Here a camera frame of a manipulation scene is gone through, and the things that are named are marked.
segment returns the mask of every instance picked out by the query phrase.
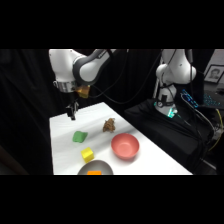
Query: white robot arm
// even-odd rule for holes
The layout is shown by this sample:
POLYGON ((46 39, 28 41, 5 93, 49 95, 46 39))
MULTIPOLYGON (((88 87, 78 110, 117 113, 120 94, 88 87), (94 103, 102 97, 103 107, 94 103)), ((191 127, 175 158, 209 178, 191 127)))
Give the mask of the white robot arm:
POLYGON ((164 49, 162 53, 163 61, 157 69, 156 75, 160 82, 160 91, 156 103, 156 109, 173 118, 177 113, 174 99, 177 93, 174 83, 188 84, 196 77, 196 69, 192 67, 186 58, 185 49, 164 49))
POLYGON ((74 92, 80 86, 94 85, 104 67, 120 50, 96 49, 90 56, 82 55, 72 49, 51 49, 50 62, 56 76, 54 85, 71 96, 71 104, 67 107, 68 116, 75 120, 78 111, 74 92))

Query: bowl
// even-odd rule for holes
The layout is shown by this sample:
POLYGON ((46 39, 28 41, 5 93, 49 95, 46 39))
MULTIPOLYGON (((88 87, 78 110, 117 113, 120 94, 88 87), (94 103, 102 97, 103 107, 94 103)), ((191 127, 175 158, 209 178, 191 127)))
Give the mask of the bowl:
POLYGON ((111 167, 101 160, 94 160, 87 163, 82 169, 79 171, 79 176, 85 176, 89 171, 101 171, 102 175, 114 175, 111 167))
POLYGON ((111 147, 120 159, 129 160, 137 155, 140 144, 133 135, 119 134, 113 138, 111 147))

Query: brown toy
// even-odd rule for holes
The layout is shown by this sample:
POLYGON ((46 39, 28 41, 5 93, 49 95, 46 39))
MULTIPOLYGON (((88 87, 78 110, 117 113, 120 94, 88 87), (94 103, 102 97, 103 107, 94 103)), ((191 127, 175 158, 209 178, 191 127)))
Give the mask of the brown toy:
POLYGON ((104 127, 103 127, 103 132, 110 131, 114 132, 115 131, 115 126, 114 126, 114 118, 110 118, 108 121, 105 122, 104 127))

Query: table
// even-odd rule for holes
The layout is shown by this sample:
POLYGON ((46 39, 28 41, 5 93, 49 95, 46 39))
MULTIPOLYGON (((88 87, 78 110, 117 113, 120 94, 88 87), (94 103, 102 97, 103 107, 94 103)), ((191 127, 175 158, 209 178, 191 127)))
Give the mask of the table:
POLYGON ((66 114, 53 117, 50 130, 55 175, 77 175, 85 165, 81 151, 87 147, 93 150, 95 160, 107 162, 115 175, 192 175, 105 103, 79 110, 76 121, 66 114), (116 131, 103 133, 109 118, 115 118, 116 131), (89 133, 84 143, 72 141, 76 131, 89 133), (131 161, 119 159, 111 149, 111 140, 120 133, 132 134, 140 142, 140 151, 131 161))

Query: yellow cube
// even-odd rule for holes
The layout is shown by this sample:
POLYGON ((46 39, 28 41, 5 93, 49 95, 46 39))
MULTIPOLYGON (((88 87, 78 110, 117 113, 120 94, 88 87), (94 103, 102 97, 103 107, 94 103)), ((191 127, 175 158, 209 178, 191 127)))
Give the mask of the yellow cube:
POLYGON ((94 154, 91 148, 84 149, 82 152, 82 157, 86 163, 92 161, 94 159, 94 154))

